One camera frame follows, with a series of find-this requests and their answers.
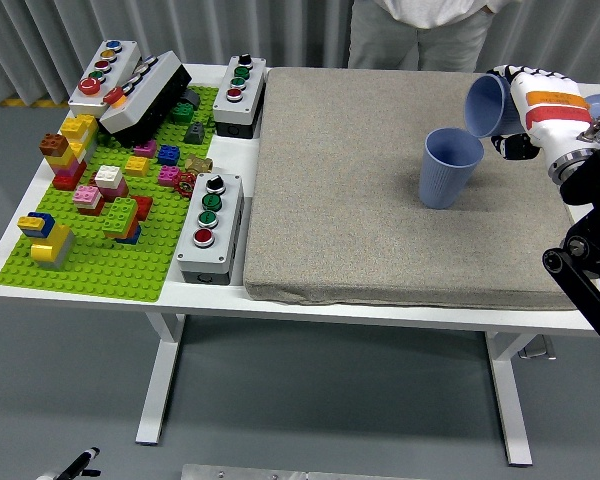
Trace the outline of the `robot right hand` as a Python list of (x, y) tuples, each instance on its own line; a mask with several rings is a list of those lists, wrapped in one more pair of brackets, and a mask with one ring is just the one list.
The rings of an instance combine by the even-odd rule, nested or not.
[(508, 83), (523, 127), (521, 134), (491, 138), (503, 158), (526, 160), (543, 153), (552, 165), (567, 155), (588, 155), (599, 147), (595, 140), (581, 138), (592, 118), (575, 81), (528, 66), (500, 65), (489, 72)]

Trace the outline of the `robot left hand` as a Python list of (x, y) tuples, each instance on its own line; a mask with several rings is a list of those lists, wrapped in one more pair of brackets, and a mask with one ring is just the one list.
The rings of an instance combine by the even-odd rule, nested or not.
[(97, 478), (101, 475), (98, 469), (91, 469), (89, 464), (100, 454), (98, 447), (84, 450), (66, 468), (61, 471), (48, 471), (37, 477), (37, 480), (72, 480), (79, 477)]

